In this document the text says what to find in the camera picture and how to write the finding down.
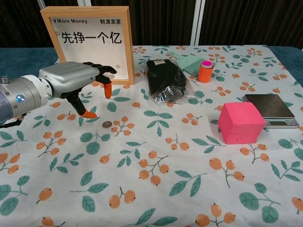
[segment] floral tablecloth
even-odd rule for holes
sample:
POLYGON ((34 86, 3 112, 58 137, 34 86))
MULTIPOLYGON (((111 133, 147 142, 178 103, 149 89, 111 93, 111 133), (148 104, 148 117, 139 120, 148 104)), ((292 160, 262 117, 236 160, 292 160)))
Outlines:
POLYGON ((134 46, 134 60, 135 85, 110 100, 84 87, 98 118, 52 99, 1 129, 1 227, 303 226, 303 128, 225 145, 217 124, 224 103, 268 93, 303 124, 303 89, 267 47, 134 46), (191 97, 156 104, 144 61, 168 51, 213 61, 214 75, 185 73, 191 97))

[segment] pink sponge cube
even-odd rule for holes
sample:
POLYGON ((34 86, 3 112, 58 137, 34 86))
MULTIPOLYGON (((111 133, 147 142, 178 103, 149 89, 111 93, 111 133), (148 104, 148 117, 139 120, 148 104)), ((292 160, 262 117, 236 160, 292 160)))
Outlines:
POLYGON ((265 120, 253 103, 225 103, 218 125, 226 144, 256 143, 265 120))

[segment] orange cup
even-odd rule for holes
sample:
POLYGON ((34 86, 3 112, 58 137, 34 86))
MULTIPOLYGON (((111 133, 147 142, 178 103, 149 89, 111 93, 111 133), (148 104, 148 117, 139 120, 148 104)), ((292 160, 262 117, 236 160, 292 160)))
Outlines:
POLYGON ((203 61, 200 64, 198 81, 201 83, 208 83, 212 77, 214 65, 211 61, 203 61))

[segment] kitchen scale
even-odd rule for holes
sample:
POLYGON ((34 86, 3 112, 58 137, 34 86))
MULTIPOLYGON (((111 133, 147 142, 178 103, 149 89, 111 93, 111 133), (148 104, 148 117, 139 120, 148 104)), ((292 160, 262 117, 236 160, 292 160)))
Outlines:
POLYGON ((298 122, 279 95, 245 95, 244 101, 251 102, 264 118, 265 129, 296 129, 298 122))

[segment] robotic arm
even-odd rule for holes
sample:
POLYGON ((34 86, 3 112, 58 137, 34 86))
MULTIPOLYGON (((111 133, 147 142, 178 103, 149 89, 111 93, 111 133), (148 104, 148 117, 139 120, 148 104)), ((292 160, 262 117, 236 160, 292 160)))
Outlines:
POLYGON ((97 81, 104 84, 105 97, 110 98, 111 81, 103 75, 106 72, 117 73, 110 66, 71 61, 40 69, 39 77, 26 75, 11 82, 2 77, 0 128, 20 125, 27 112, 46 105, 49 97, 66 98, 80 116, 95 118, 97 115, 88 112, 79 99, 79 92, 84 86, 97 81), (14 116, 18 116, 16 122, 2 125, 14 116))

